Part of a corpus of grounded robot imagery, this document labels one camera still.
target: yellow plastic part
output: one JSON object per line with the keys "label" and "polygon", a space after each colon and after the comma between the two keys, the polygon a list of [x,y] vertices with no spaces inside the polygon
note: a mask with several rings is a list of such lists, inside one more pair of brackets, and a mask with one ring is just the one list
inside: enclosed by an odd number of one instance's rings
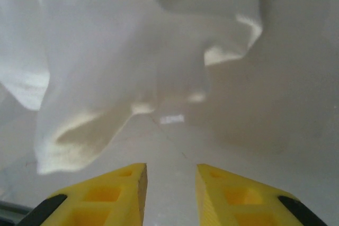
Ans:
{"label": "yellow plastic part", "polygon": [[142,226],[146,164],[133,164],[55,192],[66,200],[42,226]]}
{"label": "yellow plastic part", "polygon": [[290,193],[206,164],[195,183],[200,226],[302,226],[278,200]]}

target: white cloth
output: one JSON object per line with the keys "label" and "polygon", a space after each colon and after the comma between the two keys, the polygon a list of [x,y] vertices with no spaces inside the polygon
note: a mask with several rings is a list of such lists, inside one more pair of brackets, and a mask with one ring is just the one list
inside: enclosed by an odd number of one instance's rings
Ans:
{"label": "white cloth", "polygon": [[0,5],[0,82],[25,107],[40,109],[42,174],[85,167],[133,114],[169,97],[202,101],[204,66],[243,57],[262,31],[258,0]]}

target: crumpled white towel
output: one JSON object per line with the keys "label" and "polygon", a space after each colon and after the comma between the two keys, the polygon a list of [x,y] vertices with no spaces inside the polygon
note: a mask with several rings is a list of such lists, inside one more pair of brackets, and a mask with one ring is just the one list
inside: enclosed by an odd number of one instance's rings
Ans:
{"label": "crumpled white towel", "polygon": [[85,167],[133,114],[169,97],[202,101],[204,66],[243,57],[262,31],[258,0],[0,5],[0,81],[24,106],[40,108],[41,174]]}

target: white fabric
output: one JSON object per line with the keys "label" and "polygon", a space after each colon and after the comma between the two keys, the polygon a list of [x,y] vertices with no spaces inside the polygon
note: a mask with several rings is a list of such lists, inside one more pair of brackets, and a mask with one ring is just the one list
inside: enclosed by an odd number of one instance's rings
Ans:
{"label": "white fabric", "polygon": [[0,81],[40,108],[42,174],[85,167],[133,114],[169,97],[204,100],[205,64],[243,57],[262,31],[258,0],[0,4]]}

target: black rubber pad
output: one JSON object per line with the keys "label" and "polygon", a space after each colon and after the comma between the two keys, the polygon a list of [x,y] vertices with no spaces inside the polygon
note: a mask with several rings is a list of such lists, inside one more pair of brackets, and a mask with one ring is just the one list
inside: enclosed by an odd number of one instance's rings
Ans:
{"label": "black rubber pad", "polygon": [[65,201],[67,195],[59,194],[41,202],[16,226],[40,226]]}
{"label": "black rubber pad", "polygon": [[286,196],[279,196],[279,201],[301,222],[304,226],[327,226],[318,216],[300,201]]}

